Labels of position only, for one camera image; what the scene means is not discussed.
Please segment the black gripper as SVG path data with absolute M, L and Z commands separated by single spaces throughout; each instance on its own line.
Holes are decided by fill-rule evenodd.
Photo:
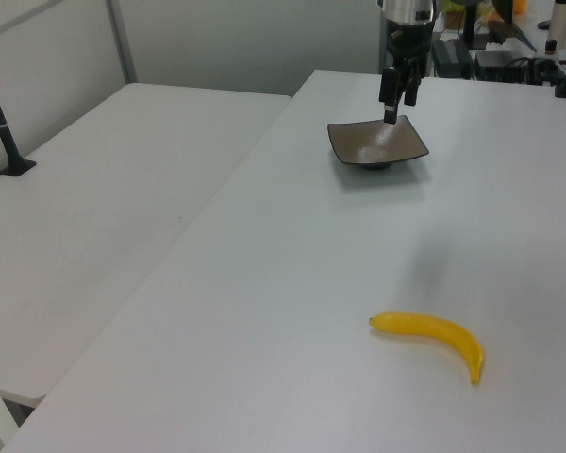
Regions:
M 404 104 L 415 106 L 421 78 L 427 75 L 430 23 L 402 25 L 388 20 L 387 31 L 387 51 L 392 55 L 392 65 L 382 70 L 378 99 L 384 106 L 384 122 L 394 125 L 397 121 L 399 78 L 408 79 Z M 418 77 L 409 79 L 412 70 Z

